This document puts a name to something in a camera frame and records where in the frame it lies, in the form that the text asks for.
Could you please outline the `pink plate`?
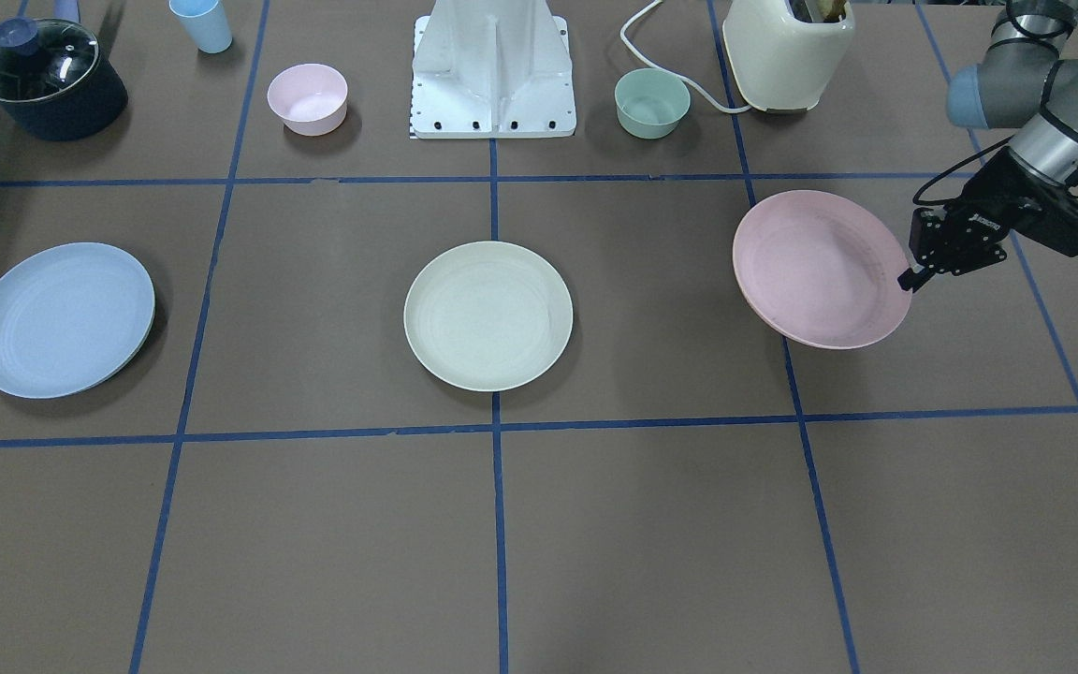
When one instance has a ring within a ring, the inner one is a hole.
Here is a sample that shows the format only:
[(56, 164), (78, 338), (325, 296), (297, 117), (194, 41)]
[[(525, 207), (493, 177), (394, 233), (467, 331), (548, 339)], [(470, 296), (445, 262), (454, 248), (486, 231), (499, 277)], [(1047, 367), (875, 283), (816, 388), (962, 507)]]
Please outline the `pink plate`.
[(873, 345), (903, 324), (912, 294), (901, 244), (874, 214), (817, 189), (758, 201), (732, 244), (740, 293), (771, 329), (813, 348)]

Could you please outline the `cream toaster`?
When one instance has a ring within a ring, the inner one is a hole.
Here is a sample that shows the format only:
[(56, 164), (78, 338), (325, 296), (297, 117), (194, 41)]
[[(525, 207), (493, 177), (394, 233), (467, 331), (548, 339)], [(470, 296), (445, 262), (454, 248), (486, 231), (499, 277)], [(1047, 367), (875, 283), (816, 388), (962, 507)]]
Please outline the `cream toaster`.
[(856, 26), (849, 1), (732, 1), (721, 30), (741, 98), (770, 114), (813, 110)]

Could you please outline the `green bowl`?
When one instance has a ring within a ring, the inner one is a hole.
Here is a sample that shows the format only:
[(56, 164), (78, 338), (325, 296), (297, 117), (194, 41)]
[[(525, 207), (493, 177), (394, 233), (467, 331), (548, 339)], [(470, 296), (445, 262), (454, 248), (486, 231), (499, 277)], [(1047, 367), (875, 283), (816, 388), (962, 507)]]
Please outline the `green bowl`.
[(620, 127), (637, 139), (663, 139), (677, 128), (692, 106), (685, 81), (657, 68), (634, 69), (613, 88)]

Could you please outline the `beige plate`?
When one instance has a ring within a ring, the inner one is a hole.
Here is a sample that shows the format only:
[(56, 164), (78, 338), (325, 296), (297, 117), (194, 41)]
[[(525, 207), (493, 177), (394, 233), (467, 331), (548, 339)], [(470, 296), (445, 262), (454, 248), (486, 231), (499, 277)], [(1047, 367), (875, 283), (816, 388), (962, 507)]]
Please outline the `beige plate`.
[(539, 379), (566, 349), (573, 321), (559, 272), (509, 242), (468, 242), (434, 257), (403, 304), (403, 332), (420, 364), (475, 393)]

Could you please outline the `pink bowl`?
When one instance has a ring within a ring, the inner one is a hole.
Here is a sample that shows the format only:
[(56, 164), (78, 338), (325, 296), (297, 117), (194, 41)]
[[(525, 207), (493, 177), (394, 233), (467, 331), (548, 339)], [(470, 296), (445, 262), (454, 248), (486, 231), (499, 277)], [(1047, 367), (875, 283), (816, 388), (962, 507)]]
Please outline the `pink bowl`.
[(347, 118), (348, 82), (332, 66), (300, 64), (273, 78), (266, 99), (270, 110), (291, 132), (324, 136), (338, 129)]

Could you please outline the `light blue cup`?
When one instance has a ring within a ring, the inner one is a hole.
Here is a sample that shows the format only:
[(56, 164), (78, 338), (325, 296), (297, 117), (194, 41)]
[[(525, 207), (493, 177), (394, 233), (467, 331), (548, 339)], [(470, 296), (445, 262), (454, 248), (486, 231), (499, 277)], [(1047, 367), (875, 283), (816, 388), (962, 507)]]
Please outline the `light blue cup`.
[(168, 9), (205, 54), (227, 51), (234, 42), (222, 1), (168, 1)]

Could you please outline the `light blue plate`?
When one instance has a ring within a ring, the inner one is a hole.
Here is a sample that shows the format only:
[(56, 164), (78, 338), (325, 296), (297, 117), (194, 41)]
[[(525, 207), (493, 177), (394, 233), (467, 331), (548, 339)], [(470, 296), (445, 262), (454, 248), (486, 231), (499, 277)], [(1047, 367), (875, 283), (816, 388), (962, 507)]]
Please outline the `light blue plate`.
[(55, 400), (132, 362), (155, 317), (155, 287), (135, 256), (101, 242), (61, 244), (0, 278), (0, 391)]

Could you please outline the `dark blue lidded pot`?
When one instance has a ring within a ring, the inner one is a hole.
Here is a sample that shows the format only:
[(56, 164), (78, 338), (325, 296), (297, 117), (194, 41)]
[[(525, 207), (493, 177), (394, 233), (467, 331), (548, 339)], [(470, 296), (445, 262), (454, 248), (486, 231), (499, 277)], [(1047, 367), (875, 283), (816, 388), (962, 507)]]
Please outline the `dark blue lidded pot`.
[(84, 139), (115, 123), (129, 95), (77, 1), (55, 1), (54, 16), (0, 22), (0, 107), (25, 132), (47, 141)]

